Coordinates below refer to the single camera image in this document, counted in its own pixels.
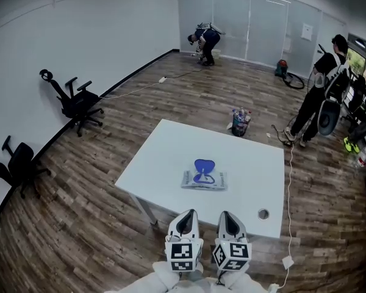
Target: white table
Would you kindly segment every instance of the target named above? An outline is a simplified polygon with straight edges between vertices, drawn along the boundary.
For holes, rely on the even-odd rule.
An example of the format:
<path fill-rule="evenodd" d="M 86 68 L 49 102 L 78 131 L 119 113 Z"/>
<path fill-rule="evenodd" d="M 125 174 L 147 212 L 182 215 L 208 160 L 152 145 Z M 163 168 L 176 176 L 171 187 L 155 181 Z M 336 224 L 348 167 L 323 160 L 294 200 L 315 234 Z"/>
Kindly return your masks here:
<path fill-rule="evenodd" d="M 222 192 L 182 189 L 184 170 L 197 159 L 215 162 L 228 174 Z M 128 192 L 153 224 L 148 202 L 175 213 L 195 209 L 198 219 L 218 225 L 223 211 L 236 215 L 248 234 L 279 238 L 284 204 L 282 149 L 219 132 L 161 120 L 126 167 L 117 188 Z M 259 219 L 266 209 L 270 216 Z"/>

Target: table leg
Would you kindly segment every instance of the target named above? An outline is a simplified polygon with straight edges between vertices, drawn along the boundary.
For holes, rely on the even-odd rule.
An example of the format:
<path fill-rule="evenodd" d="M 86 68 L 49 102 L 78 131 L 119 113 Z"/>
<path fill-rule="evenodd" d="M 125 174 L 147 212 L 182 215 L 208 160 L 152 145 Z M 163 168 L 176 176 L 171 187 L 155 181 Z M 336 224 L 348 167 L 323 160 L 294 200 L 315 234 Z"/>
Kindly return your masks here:
<path fill-rule="evenodd" d="M 130 194 L 130 196 L 132 197 L 134 203 L 137 205 L 137 207 L 141 210 L 142 214 L 146 217 L 146 219 L 148 219 L 148 221 L 152 224 L 155 225 L 157 224 L 157 219 L 155 218 L 155 216 L 153 215 L 149 204 L 142 200 L 141 198 L 136 197 L 135 195 Z"/>

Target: cable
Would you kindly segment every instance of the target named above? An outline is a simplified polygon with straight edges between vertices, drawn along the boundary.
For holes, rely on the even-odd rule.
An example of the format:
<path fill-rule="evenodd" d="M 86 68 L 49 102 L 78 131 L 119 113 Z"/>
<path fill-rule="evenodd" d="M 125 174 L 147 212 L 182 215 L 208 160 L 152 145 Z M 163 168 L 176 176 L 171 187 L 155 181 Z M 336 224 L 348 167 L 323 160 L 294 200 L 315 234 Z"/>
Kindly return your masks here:
<path fill-rule="evenodd" d="M 131 95 L 132 93 L 135 93 L 135 92 L 141 91 L 141 90 L 146 89 L 146 88 L 153 87 L 154 85 L 158 85 L 158 84 L 160 84 L 160 82 L 157 82 L 157 83 L 155 83 L 155 84 L 153 84 L 153 85 L 149 85 L 149 86 L 143 87 L 143 88 L 138 89 L 138 90 L 131 91 L 131 92 L 129 92 L 129 93 L 125 93 L 124 95 L 114 96 L 113 98 L 103 98 L 103 97 L 102 97 L 102 99 L 104 99 L 104 100 L 113 100 L 113 99 L 122 98 L 123 96 Z"/>
<path fill-rule="evenodd" d="M 291 154 L 291 158 L 290 158 L 290 173 L 289 173 L 289 185 L 287 186 L 287 215 L 289 216 L 289 234 L 290 234 L 290 241 L 289 241 L 289 256 L 292 257 L 292 254 L 290 252 L 290 246 L 292 245 L 292 240 L 293 240 L 293 236 L 292 236 L 292 216 L 290 215 L 290 185 L 292 184 L 292 172 L 293 172 L 293 165 L 292 165 L 292 161 L 293 161 L 293 150 L 294 150 L 294 143 L 292 144 L 292 150 L 290 151 Z M 287 274 L 285 277 L 285 282 L 283 284 L 283 286 L 280 287 L 280 289 L 284 288 L 286 285 L 286 281 L 287 278 L 289 277 L 289 270 L 290 267 L 287 269 Z"/>
<path fill-rule="evenodd" d="M 199 72 L 201 72 L 201 71 L 203 71 L 203 70 L 205 70 L 205 69 L 206 69 L 206 68 L 202 68 L 201 70 L 193 70 L 193 71 L 189 71 L 188 73 L 185 73 L 185 74 L 182 74 L 182 75 L 179 75 L 179 76 L 172 76 L 172 77 L 165 76 L 165 78 L 172 78 L 172 79 L 174 79 L 174 78 L 180 78 L 180 77 L 186 76 L 186 75 L 188 75 L 188 74 L 192 74 L 192 73 L 199 73 Z M 141 91 L 141 90 L 143 90 L 143 89 L 147 89 L 147 88 L 153 87 L 154 85 L 158 85 L 158 84 L 162 84 L 162 82 L 157 82 L 157 83 L 155 83 L 155 84 L 153 84 L 153 85 L 148 85 L 148 86 L 143 87 L 143 88 L 140 88 L 140 89 L 138 89 L 138 90 L 134 90 L 134 91 L 131 91 L 131 92 L 129 92 L 129 93 L 125 93 L 124 95 L 114 96 L 113 98 L 104 98 L 104 97 L 101 97 L 101 98 L 102 98 L 102 99 L 104 99 L 104 100 L 119 99 L 119 98 L 122 98 L 123 96 L 131 95 L 131 94 L 133 94 L 133 93 L 135 93 L 135 92 L 138 92 L 138 91 Z"/>
<path fill-rule="evenodd" d="M 193 70 L 193 71 L 189 71 L 188 73 L 185 73 L 185 74 L 182 74 L 182 75 L 179 75 L 179 76 L 172 76 L 172 77 L 165 76 L 165 77 L 166 77 L 166 78 L 172 78 L 172 79 L 174 79 L 174 78 L 180 78 L 180 77 L 183 77 L 183 76 L 186 76 L 186 75 L 192 74 L 192 73 L 199 73 L 199 72 L 201 72 L 201 71 L 203 71 L 203 70 L 206 70 L 206 69 L 207 69 L 207 68 L 202 68 L 202 69 L 197 70 L 197 71 L 195 71 L 195 70 Z"/>
<path fill-rule="evenodd" d="M 276 136 L 278 137 L 278 140 L 279 140 L 280 142 L 282 142 L 284 145 L 291 145 L 291 144 L 290 144 L 290 141 L 289 141 L 288 139 L 287 139 L 287 140 L 282 140 L 281 138 L 279 138 L 279 134 L 282 134 L 282 133 L 283 133 L 283 131 L 278 131 L 278 130 L 276 129 L 276 126 L 275 126 L 275 125 L 271 125 L 271 127 L 275 129 L 275 131 L 276 131 Z"/>
<path fill-rule="evenodd" d="M 222 271 L 220 272 L 220 275 L 218 276 L 218 281 L 216 282 L 216 285 L 217 285 L 217 286 L 225 286 L 225 284 L 221 282 L 221 277 L 223 276 L 223 274 L 224 274 L 224 273 L 226 273 L 226 271 L 225 271 L 225 270 L 222 270 Z"/>
<path fill-rule="evenodd" d="M 290 81 L 286 81 L 286 77 L 287 76 L 290 76 L 292 79 Z M 302 87 L 294 87 L 292 86 L 292 81 L 293 81 L 293 78 L 296 77 L 298 80 L 301 81 L 302 83 Z M 299 76 L 297 76 L 296 74 L 292 74 L 292 73 L 287 73 L 286 75 L 283 75 L 282 76 L 282 79 L 284 81 L 284 83 L 286 84 L 286 86 L 292 88 L 292 89 L 295 89 L 295 90 L 302 90 L 303 88 L 305 88 L 305 83 L 303 81 L 303 79 Z"/>

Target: black office chair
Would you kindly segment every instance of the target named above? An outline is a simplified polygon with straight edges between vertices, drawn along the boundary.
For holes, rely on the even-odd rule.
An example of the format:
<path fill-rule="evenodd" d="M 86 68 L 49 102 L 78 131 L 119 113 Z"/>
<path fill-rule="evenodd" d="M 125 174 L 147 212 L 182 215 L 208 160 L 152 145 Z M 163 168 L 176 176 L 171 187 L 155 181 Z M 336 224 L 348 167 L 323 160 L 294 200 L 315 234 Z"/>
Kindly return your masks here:
<path fill-rule="evenodd" d="M 34 152 L 32 148 L 30 148 L 25 143 L 19 144 L 16 148 L 15 152 L 12 152 L 9 141 L 11 136 L 8 136 L 5 140 L 4 144 L 1 147 L 1 150 L 7 150 L 11 155 L 11 160 L 8 163 L 8 170 L 11 174 L 12 181 L 11 186 L 18 187 L 22 185 L 22 189 L 20 191 L 21 198 L 24 198 L 24 190 L 28 184 L 31 184 L 34 188 L 34 191 L 37 194 L 37 198 L 40 198 L 41 195 L 35 186 L 35 177 L 42 173 L 47 173 L 51 175 L 50 170 L 47 168 L 37 170 L 35 166 L 32 164 L 32 158 L 34 157 Z"/>
<path fill-rule="evenodd" d="M 354 89 L 353 99 L 349 102 L 347 110 L 347 116 L 343 116 L 342 119 L 348 120 L 351 126 L 348 132 L 353 131 L 358 126 L 359 121 L 364 121 L 366 118 L 366 80 L 362 75 L 353 82 L 352 87 Z"/>
<path fill-rule="evenodd" d="M 69 87 L 71 96 L 69 97 L 60 87 L 60 85 L 53 79 L 53 74 L 48 70 L 41 70 L 39 73 L 44 81 L 50 82 L 56 92 L 60 95 L 57 98 L 61 101 L 62 104 L 62 113 L 68 117 L 74 119 L 76 123 L 78 123 L 79 127 L 77 129 L 77 135 L 81 137 L 81 128 L 83 127 L 86 120 L 93 121 L 97 123 L 99 126 L 102 126 L 103 123 L 95 120 L 91 117 L 91 115 L 100 112 L 104 113 L 102 109 L 96 109 L 92 111 L 88 111 L 96 102 L 99 101 L 99 97 L 92 92 L 87 91 L 87 87 L 92 84 L 92 81 L 88 81 L 84 85 L 77 88 L 77 91 L 80 91 L 77 95 L 73 94 L 73 82 L 77 79 L 77 77 L 72 78 L 68 81 L 65 86 Z"/>

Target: headrest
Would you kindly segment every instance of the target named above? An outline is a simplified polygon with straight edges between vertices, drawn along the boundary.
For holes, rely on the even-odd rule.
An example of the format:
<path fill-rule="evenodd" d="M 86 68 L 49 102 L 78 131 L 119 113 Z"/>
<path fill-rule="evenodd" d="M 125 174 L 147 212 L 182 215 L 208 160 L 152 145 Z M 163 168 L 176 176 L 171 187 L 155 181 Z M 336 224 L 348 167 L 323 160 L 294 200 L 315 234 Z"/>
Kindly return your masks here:
<path fill-rule="evenodd" d="M 41 75 L 44 81 L 50 82 L 53 79 L 53 74 L 48 70 L 41 70 L 39 75 Z"/>

